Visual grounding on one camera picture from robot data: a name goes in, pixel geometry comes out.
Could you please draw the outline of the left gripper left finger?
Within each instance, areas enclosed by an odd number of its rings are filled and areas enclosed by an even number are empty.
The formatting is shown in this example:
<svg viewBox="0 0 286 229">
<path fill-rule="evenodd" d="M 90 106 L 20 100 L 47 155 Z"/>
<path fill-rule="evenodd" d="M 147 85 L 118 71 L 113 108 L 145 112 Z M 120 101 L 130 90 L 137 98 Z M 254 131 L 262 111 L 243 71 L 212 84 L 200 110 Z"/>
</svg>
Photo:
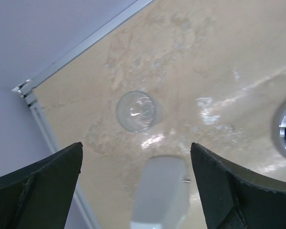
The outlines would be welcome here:
<svg viewBox="0 0 286 229">
<path fill-rule="evenodd" d="M 0 177 L 0 229 L 62 229 L 83 160 L 74 143 Z"/>
</svg>

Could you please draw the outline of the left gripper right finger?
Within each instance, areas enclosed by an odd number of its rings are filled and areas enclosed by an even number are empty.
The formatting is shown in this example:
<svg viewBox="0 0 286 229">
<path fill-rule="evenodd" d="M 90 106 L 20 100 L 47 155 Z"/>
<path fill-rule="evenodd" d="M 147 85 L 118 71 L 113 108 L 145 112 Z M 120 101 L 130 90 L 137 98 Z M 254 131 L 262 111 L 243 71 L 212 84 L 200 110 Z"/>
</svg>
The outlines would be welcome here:
<svg viewBox="0 0 286 229">
<path fill-rule="evenodd" d="M 286 182 L 226 160 L 198 143 L 191 161 L 209 229 L 286 229 Z"/>
</svg>

